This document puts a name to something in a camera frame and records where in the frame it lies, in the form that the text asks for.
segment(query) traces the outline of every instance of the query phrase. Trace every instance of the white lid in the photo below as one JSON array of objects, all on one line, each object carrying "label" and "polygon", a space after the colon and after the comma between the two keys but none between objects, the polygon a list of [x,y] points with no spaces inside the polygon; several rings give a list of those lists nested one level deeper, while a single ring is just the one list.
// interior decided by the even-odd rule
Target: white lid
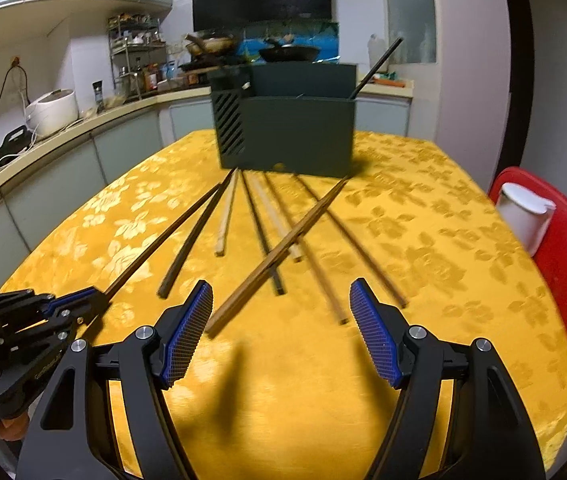
[{"label": "white lid", "polygon": [[503,184],[501,192],[526,211],[536,215],[544,215],[548,212],[548,209],[555,210],[557,208],[552,200],[539,196],[527,187],[513,182]]}]

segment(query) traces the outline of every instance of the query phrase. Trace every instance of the chopstick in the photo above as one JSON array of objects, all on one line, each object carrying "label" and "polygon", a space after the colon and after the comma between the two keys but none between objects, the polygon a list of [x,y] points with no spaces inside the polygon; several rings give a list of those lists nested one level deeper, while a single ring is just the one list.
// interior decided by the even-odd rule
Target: chopstick
[{"label": "chopstick", "polygon": [[347,177],[341,179],[335,187],[333,187],[324,198],[319,200],[314,207],[306,213],[306,215],[297,222],[292,230],[279,242],[268,256],[261,262],[255,270],[244,280],[243,283],[228,297],[228,299],[220,306],[217,311],[212,313],[211,318],[206,324],[206,333],[211,339],[214,339],[224,327],[240,313],[241,309],[254,296],[257,290],[268,279],[269,269],[281,264],[288,256],[288,249],[300,236],[305,235],[317,220],[324,214],[328,206],[337,198],[339,192],[345,186]]},{"label": "chopstick", "polygon": [[[294,175],[294,178],[298,183],[300,183],[303,186],[303,188],[308,192],[308,194],[311,195],[311,197],[313,197],[315,200],[319,200],[319,197],[317,196],[317,194],[313,190],[311,190],[310,187],[308,187],[308,184],[306,184],[301,179],[301,177],[299,175]],[[390,294],[392,296],[394,296],[399,301],[399,306],[401,308],[406,308],[407,307],[406,298],[404,298],[404,296],[402,296],[402,294],[399,292],[399,289],[383,273],[383,270],[381,270],[381,267],[379,266],[379,264],[372,259],[372,256],[370,254],[368,254],[368,252],[366,252],[366,250],[356,240],[355,235],[353,235],[348,230],[348,228],[345,225],[343,225],[343,222],[340,221],[339,218],[337,218],[335,215],[333,215],[329,210],[326,211],[326,214],[334,222],[334,224],[337,226],[337,229],[339,229],[341,231],[341,234],[351,243],[353,248],[355,248],[357,253],[359,253],[359,256],[361,256],[361,259],[368,266],[368,268],[370,270],[372,270],[373,274],[375,276],[377,276],[377,279],[386,288],[386,290],[388,292],[390,292]]]},{"label": "chopstick", "polygon": [[[290,224],[290,226],[288,227],[288,229],[286,229],[280,216],[277,214],[277,211],[273,207],[272,202],[270,202],[270,199],[266,195],[264,188],[261,186],[261,183],[259,182],[257,176],[248,175],[248,179],[250,181],[250,184],[252,184],[252,186],[257,190],[257,194],[259,195],[259,200],[261,200],[261,203],[266,208],[266,212],[268,213],[268,217],[270,218],[270,221],[275,225],[277,232],[279,233],[279,236],[283,238],[284,236],[287,235],[288,229],[290,228],[290,226],[292,226],[292,222],[290,221],[289,218],[287,218],[287,222]],[[301,251],[299,250],[299,246],[297,244],[292,244],[290,246],[289,252],[290,255],[292,256],[292,259],[295,262],[300,262],[302,260],[303,257],[301,256]]]},{"label": "chopstick", "polygon": [[186,259],[190,254],[190,251],[193,249],[193,246],[195,245],[197,238],[204,230],[204,227],[206,226],[206,222],[208,222],[208,220],[210,219],[212,212],[217,207],[219,200],[222,199],[222,195],[224,194],[224,191],[228,187],[228,184],[230,184],[230,179],[232,178],[232,174],[234,173],[234,171],[235,170],[229,171],[228,174],[226,175],[226,178],[224,178],[224,181],[221,184],[219,184],[217,191],[215,191],[214,196],[212,197],[212,200],[208,203],[206,209],[204,209],[204,212],[197,220],[195,227],[193,227],[193,230],[190,231],[188,238],[186,238],[186,241],[184,242],[182,248],[179,250],[179,254],[177,254],[177,257],[175,258],[175,260],[172,262],[172,265],[168,269],[168,272],[166,273],[166,276],[164,277],[163,281],[161,282],[160,288],[157,291],[157,296],[160,297],[162,300],[166,300],[166,298],[168,298],[168,295],[170,294],[173,285],[175,285],[175,282],[177,281],[177,276],[179,275],[179,272],[184,266]]},{"label": "chopstick", "polygon": [[[148,247],[144,249],[144,252],[137,256],[134,261],[124,269],[113,283],[106,289],[104,295],[108,298],[108,301],[112,301],[115,297],[115,294],[121,290],[121,288],[130,280],[132,275],[144,264],[148,258],[152,256],[152,254],[160,248],[160,246],[168,240],[168,237],[173,234],[181,225],[186,222],[195,212],[206,203],[206,201],[219,189],[219,184],[215,184],[208,190],[197,202],[195,202],[192,206],[190,206],[186,211],[184,211],[179,218],[177,218],[172,224],[167,227],[167,229],[160,234],[155,240],[152,241]],[[98,332],[101,329],[103,323],[97,318],[93,319],[90,324],[84,330],[82,337],[87,341],[91,341],[93,339],[94,333]]]},{"label": "chopstick", "polygon": [[[255,207],[255,201],[252,200],[252,193],[250,192],[250,187],[248,186],[248,181],[246,180],[246,175],[243,170],[240,170],[241,182],[243,182],[244,189],[246,190],[246,197],[248,199],[248,205],[250,206],[250,214],[255,222],[255,229],[257,230],[257,237],[259,237],[259,243],[261,244],[264,256],[268,256],[270,252],[270,244],[268,243],[268,238],[266,237],[266,232],[264,231],[264,226],[259,218],[259,212],[257,207]],[[282,296],[285,294],[284,284],[282,283],[281,276],[275,266],[271,267],[268,272],[270,272],[270,277],[273,279],[273,286],[275,287],[275,294],[277,296]]]},{"label": "chopstick", "polygon": [[226,253],[226,240],[228,237],[228,229],[230,227],[230,214],[232,212],[232,203],[235,198],[235,190],[237,189],[237,172],[232,173],[230,181],[230,190],[226,197],[224,205],[224,215],[222,216],[222,223],[219,226],[219,237],[217,238],[217,245],[214,248],[215,256],[224,256]]},{"label": "chopstick", "polygon": [[[264,173],[263,175],[266,181],[266,186],[268,186],[268,189],[270,190],[270,193],[275,199],[275,202],[279,206],[282,215],[284,216],[286,221],[292,226],[294,224],[294,221],[292,220],[292,215],[286,208],[285,203],[281,198],[281,195],[279,195],[279,192],[275,189],[275,186],[273,186],[270,177],[266,173]],[[315,258],[315,255],[310,250],[310,247],[308,247],[308,243],[304,238],[299,238],[299,240],[297,240],[297,243],[301,247],[303,253],[306,255],[306,259],[308,260],[308,265],[310,266],[310,269],[314,273],[315,278],[317,278],[317,281],[319,282],[319,285],[323,289],[324,294],[326,294],[327,303],[329,304],[330,308],[335,314],[337,321],[339,322],[339,324],[346,324],[348,322],[348,316],[345,310],[343,310],[341,304],[339,303],[339,300],[337,299],[337,295],[335,294],[335,291],[332,288],[332,285],[330,284],[330,281],[328,280],[326,274],[321,269],[321,266],[319,265],[317,258]]]}]

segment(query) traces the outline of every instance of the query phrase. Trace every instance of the wok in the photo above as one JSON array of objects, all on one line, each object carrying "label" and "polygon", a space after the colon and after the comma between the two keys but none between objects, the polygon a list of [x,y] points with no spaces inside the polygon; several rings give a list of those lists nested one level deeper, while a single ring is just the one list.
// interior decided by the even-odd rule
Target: wok
[{"label": "wok", "polygon": [[259,55],[268,63],[278,61],[309,61],[313,62],[319,57],[319,49],[316,46],[310,45],[282,45],[272,38],[267,38],[266,43],[273,46],[262,48],[259,50]]}]

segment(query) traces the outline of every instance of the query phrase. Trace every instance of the table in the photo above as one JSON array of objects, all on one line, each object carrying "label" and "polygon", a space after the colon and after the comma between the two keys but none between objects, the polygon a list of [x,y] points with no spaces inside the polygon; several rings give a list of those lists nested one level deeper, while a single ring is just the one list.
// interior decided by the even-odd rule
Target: table
[{"label": "table", "polygon": [[[331,210],[409,299],[404,315],[438,338],[489,338],[512,374],[549,467],[567,433],[567,335],[536,266],[470,177],[431,142],[358,132],[360,172]],[[67,294],[102,290],[154,237],[219,182],[214,132],[193,132],[89,200],[28,257],[3,290]],[[286,174],[273,182],[296,220],[313,200]],[[334,179],[306,181],[319,194]],[[272,245],[275,229],[262,210]],[[167,301],[156,291],[190,219],[117,294],[95,344],[154,324],[199,278],[215,308],[262,260],[238,186],[225,257],[214,256],[222,207],[212,215]],[[393,299],[325,216],[306,240],[349,311],[350,283],[365,277]],[[397,394],[379,378],[354,320],[340,326],[306,261],[280,267],[287,294],[263,286],[217,336],[204,336],[183,380],[165,393],[184,448],[202,480],[363,478]],[[438,466],[451,384],[441,392],[423,472]],[[118,383],[113,413],[126,467],[139,474]]]}]

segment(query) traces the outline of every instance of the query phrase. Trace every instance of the kitchen counter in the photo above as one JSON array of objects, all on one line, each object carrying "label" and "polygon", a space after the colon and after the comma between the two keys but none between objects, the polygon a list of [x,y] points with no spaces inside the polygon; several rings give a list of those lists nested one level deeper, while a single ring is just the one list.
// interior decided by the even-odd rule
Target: kitchen counter
[{"label": "kitchen counter", "polygon": [[[55,136],[50,137],[47,140],[37,144],[32,150],[20,156],[17,160],[7,165],[0,171],[0,187],[6,184],[9,180],[13,179],[20,172],[24,171],[34,162],[38,161],[45,155],[53,152],[57,148],[71,142],[84,134],[104,126],[105,124],[118,120],[119,118],[132,114],[133,112],[138,112],[144,108],[150,108],[156,105],[169,104],[171,102],[177,102],[181,100],[201,98],[210,95],[210,88],[196,88],[189,90],[181,90],[176,92],[169,92],[165,94],[160,94],[158,96],[149,97],[142,99],[141,101],[135,101],[128,103],[112,110],[108,110],[99,114],[98,116],[91,117],[76,126],[68,128]],[[370,96],[380,96],[380,97],[400,97],[411,99],[413,96],[413,82],[406,82],[406,88],[395,88],[390,86],[382,86],[377,84],[366,85],[361,94],[368,94]]]}]

